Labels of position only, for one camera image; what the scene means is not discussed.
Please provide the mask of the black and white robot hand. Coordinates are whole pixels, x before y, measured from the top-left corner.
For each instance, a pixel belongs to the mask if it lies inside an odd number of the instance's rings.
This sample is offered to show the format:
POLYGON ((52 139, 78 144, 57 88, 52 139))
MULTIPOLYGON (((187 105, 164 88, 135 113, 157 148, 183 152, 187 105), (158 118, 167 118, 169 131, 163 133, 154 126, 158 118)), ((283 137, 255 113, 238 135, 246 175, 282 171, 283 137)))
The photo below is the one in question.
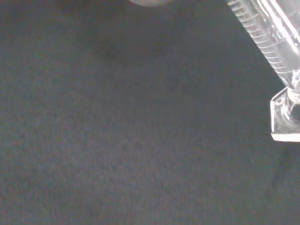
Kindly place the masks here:
POLYGON ((129 0, 129 1, 143 7, 157 7, 168 2, 167 0, 129 0))

